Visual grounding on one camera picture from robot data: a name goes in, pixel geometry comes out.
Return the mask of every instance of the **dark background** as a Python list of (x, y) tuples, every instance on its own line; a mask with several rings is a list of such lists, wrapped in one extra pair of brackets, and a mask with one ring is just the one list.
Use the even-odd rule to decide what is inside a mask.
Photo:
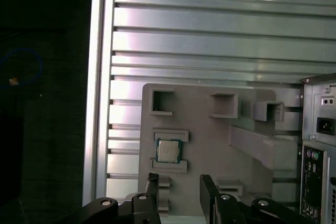
[[(24, 120), (19, 198), (29, 224), (55, 223), (81, 206), (90, 8), (91, 0), (0, 0), (0, 60), (30, 48), (43, 62), (34, 82), (0, 89), (0, 105)], [(53, 30), (31, 30), (40, 28)], [(0, 65), (0, 85), (24, 82), (38, 69), (34, 55), (18, 52)]]

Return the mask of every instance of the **power socket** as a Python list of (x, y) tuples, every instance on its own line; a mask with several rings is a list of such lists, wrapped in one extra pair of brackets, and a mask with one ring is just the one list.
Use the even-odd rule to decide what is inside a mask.
[(335, 136), (336, 120), (332, 118), (317, 118), (316, 132)]

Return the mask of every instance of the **blue cable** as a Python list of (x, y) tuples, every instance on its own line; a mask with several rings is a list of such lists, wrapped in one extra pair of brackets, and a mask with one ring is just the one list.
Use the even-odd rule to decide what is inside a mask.
[(33, 54), (36, 57), (36, 59), (38, 60), (38, 62), (39, 62), (40, 69), (38, 70), (37, 74), (34, 77), (32, 77), (31, 79), (29, 79), (28, 81), (21, 82), (18, 85), (14, 85), (14, 86), (10, 86), (10, 85), (8, 85), (8, 86), (0, 86), (0, 89), (8, 89), (8, 88), (12, 88), (12, 87), (27, 85), (27, 84), (35, 81), (41, 75), (42, 69), (43, 69), (42, 59), (41, 59), (40, 55), (38, 55), (38, 53), (36, 51), (34, 51), (32, 49), (29, 49), (29, 48), (16, 48), (16, 49), (14, 49), (13, 51), (11, 51), (8, 54), (6, 54), (5, 57), (0, 60), (0, 65), (8, 57), (10, 57), (11, 55), (13, 55), (13, 54), (15, 54), (16, 52), (19, 52), (19, 51), (27, 51), (27, 52), (30, 52), (31, 54)]

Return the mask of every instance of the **metal screw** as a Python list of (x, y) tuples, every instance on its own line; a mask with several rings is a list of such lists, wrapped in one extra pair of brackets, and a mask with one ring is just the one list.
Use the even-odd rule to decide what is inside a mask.
[(263, 207), (268, 206), (268, 202), (265, 201), (265, 200), (260, 200), (258, 203), (259, 203), (259, 205), (262, 205)]
[(223, 200), (231, 199), (231, 197), (230, 197), (229, 195), (227, 195), (227, 194), (223, 194), (223, 195), (221, 196), (221, 198), (222, 198)]
[(103, 201), (101, 204), (102, 204), (103, 206), (108, 206), (108, 205), (111, 204), (111, 201), (109, 201), (109, 200), (105, 200), (105, 201)]

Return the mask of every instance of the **processor chip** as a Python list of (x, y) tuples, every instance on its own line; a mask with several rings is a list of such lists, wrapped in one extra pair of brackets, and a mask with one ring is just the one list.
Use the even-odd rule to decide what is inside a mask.
[(181, 159), (181, 141), (158, 139), (156, 146), (156, 161), (179, 163)]

